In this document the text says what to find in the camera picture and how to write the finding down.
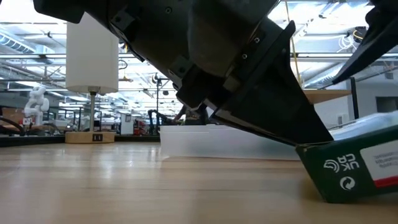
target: white humanoid robot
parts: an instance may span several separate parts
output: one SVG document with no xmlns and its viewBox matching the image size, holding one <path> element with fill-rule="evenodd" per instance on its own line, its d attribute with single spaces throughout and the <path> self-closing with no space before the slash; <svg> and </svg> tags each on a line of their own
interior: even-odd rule
<svg viewBox="0 0 398 224">
<path fill-rule="evenodd" d="M 49 110 L 49 100 L 44 98 L 46 89 L 42 86 L 34 87 L 29 93 L 29 101 L 25 105 L 24 113 L 25 117 L 35 116 L 35 125 L 43 124 L 43 112 Z"/>
</svg>

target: cardboard box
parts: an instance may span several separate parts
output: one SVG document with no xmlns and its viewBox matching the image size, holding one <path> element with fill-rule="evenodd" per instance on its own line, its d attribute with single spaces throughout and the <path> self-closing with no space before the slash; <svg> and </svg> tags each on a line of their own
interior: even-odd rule
<svg viewBox="0 0 398 224">
<path fill-rule="evenodd" d="M 326 202 L 398 191 L 398 126 L 296 151 Z"/>
</svg>

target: wooden tabletop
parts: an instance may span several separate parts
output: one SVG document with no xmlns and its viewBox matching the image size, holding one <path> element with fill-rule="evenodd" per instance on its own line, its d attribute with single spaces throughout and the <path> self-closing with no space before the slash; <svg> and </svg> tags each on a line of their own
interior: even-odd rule
<svg viewBox="0 0 398 224">
<path fill-rule="evenodd" d="M 398 194 L 327 204 L 299 162 L 159 152 L 153 143 L 0 148 L 1 223 L 398 223 Z"/>
<path fill-rule="evenodd" d="M 348 96 L 351 90 L 304 90 L 304 93 L 312 104 L 317 104 Z"/>
</svg>

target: ceiling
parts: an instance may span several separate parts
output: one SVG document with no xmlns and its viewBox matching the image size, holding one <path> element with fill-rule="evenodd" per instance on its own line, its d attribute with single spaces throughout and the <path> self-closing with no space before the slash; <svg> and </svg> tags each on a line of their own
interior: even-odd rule
<svg viewBox="0 0 398 224">
<path fill-rule="evenodd" d="M 332 5 L 328 4 L 328 1 L 288 1 L 289 17 L 295 21 L 297 26 L 297 32 L 294 35 L 295 51 L 311 55 L 354 52 L 358 44 L 353 41 L 352 36 L 347 37 L 346 35 L 348 32 L 352 33 L 355 27 L 367 25 L 364 18 L 371 8 L 372 6 L 368 6 L 368 2 L 365 0 L 347 0 L 346 3 Z M 281 27 L 285 27 L 288 24 L 285 2 L 282 1 L 268 16 Z M 23 59 L 2 60 L 0 58 L 2 60 L 0 61 L 0 64 L 2 62 L 0 70 L 10 68 L 10 66 L 23 68 L 23 70 L 12 70 L 13 67 L 11 67 L 10 71 L 14 71 L 14 73 L 4 71 L 1 76 L 3 79 L 37 80 L 50 77 L 55 81 L 43 83 L 43 85 L 48 86 L 49 89 L 63 89 L 64 82 L 62 80 L 65 79 L 66 71 L 65 55 L 62 54 L 66 51 L 67 38 L 67 25 L 64 21 L 36 13 L 32 0 L 3 0 L 0 6 L 0 33 L 2 32 L 11 35 L 32 49 L 39 49 L 35 53 L 42 53 L 44 50 L 44 52 L 60 54 L 59 58 L 52 59 L 51 65 L 32 58 L 29 59 L 29 56 Z M 391 52 L 398 53 L 398 49 L 393 49 Z M 0 54 L 18 53 L 0 44 Z M 104 105 L 114 102 L 120 105 L 117 108 L 134 110 L 137 114 L 145 114 L 147 110 L 156 109 L 157 91 L 153 81 L 155 77 L 166 77 L 147 62 L 141 63 L 134 58 L 123 58 L 123 60 L 120 62 L 120 66 L 123 67 L 125 63 L 128 66 L 126 69 L 120 70 L 119 93 L 98 98 L 98 101 L 103 102 Z M 345 60 L 346 58 L 339 59 L 335 56 L 323 60 L 320 60 L 319 57 L 306 58 L 298 60 L 298 69 L 296 69 L 294 61 L 291 66 L 294 73 L 297 74 L 298 71 L 307 86 L 312 87 L 319 83 L 322 84 L 325 78 L 331 77 L 333 74 L 336 75 L 337 68 Z M 389 59 L 385 59 L 385 61 L 389 65 L 392 63 Z M 380 71 L 391 68 L 383 63 L 374 66 Z M 29 89 L 31 87 L 23 85 L 21 82 L 14 82 L 13 88 Z M 59 97 L 60 100 L 65 101 L 65 97 L 67 97 L 68 100 L 77 103 L 81 102 L 70 97 L 86 97 L 65 90 L 54 91 L 54 93 L 57 93 L 53 95 Z M 175 97 L 172 83 L 167 81 L 162 83 L 159 102 L 159 111 L 169 115 L 178 113 L 182 106 Z"/>
</svg>

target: shelf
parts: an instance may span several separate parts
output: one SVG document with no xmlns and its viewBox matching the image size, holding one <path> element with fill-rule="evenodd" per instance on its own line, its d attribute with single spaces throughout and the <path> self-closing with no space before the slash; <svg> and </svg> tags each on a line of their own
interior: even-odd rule
<svg viewBox="0 0 398 224">
<path fill-rule="evenodd" d="M 317 104 L 348 96 L 351 90 L 304 90 L 304 93 L 312 104 Z"/>
</svg>

